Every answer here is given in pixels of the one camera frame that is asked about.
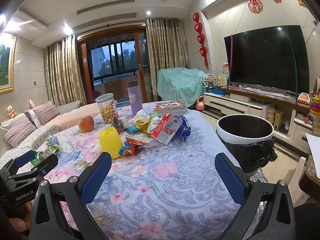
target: human hand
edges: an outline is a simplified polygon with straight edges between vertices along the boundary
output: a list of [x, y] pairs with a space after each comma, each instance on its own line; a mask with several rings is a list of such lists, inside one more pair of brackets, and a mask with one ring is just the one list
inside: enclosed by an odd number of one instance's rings
[[31, 201], [24, 205], [26, 209], [26, 216], [24, 220], [20, 218], [9, 218], [10, 223], [18, 233], [24, 232], [30, 229], [30, 218], [31, 218], [32, 206], [33, 206], [33, 203]]

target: trash can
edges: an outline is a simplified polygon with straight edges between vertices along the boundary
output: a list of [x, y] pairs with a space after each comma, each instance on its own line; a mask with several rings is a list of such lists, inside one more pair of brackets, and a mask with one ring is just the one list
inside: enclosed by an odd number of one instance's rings
[[249, 114], [231, 114], [217, 122], [217, 134], [245, 173], [277, 159], [274, 128], [267, 120]]

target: wooden table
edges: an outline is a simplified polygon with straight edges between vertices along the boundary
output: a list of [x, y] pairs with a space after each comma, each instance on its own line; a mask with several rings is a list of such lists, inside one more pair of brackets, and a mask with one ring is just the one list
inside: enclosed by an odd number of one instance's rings
[[[227, 93], [227, 87], [222, 87], [221, 91]], [[268, 103], [276, 104], [276, 105], [291, 108], [291, 109], [295, 109], [296, 107], [296, 100], [292, 98], [284, 98], [284, 97], [276, 97], [276, 96], [271, 96], [266, 94], [260, 94], [260, 93], [252, 92], [245, 89], [239, 90], [238, 87], [229, 87], [228, 93], [249, 97], [249, 98], [254, 98], [256, 100], [267, 101]], [[299, 112], [307, 114], [309, 113], [309, 109], [310, 108], [307, 105], [304, 105], [301, 103], [297, 104], [297, 111]]]
[[[320, 137], [320, 116], [314, 117], [312, 126], [312, 135]], [[310, 152], [306, 170], [299, 180], [299, 187], [310, 197], [320, 202], [320, 179], [316, 176], [315, 164], [313, 162], [312, 153]]]

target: apple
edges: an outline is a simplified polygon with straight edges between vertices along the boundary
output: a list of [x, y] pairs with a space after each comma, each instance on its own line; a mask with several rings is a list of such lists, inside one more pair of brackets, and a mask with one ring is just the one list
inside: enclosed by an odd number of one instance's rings
[[78, 127], [81, 132], [91, 132], [94, 127], [94, 120], [91, 116], [81, 118], [78, 122]]

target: purple tumbler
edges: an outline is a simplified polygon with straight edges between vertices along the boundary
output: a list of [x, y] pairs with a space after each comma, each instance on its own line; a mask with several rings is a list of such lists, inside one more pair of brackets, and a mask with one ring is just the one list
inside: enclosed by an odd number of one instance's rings
[[135, 116], [142, 109], [142, 100], [138, 80], [127, 82], [129, 100], [132, 110], [132, 115]]

